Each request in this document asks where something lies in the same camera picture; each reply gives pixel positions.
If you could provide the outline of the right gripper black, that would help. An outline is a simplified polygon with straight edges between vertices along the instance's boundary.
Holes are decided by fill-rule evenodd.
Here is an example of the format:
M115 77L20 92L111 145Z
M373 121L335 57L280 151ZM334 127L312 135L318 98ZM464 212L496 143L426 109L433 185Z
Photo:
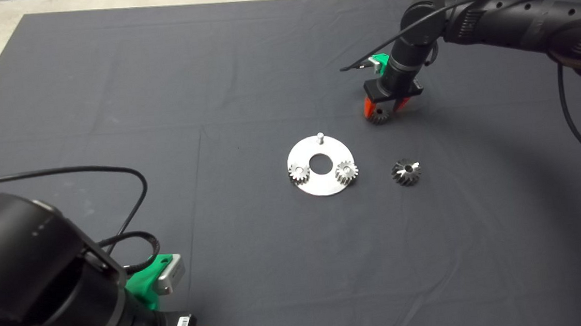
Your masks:
M380 77L365 81L364 91L366 98L363 103L363 117L367 121L375 121L377 104L374 101L395 100L393 109L396 113L406 106L411 97L421 95L424 88L417 78L390 81Z

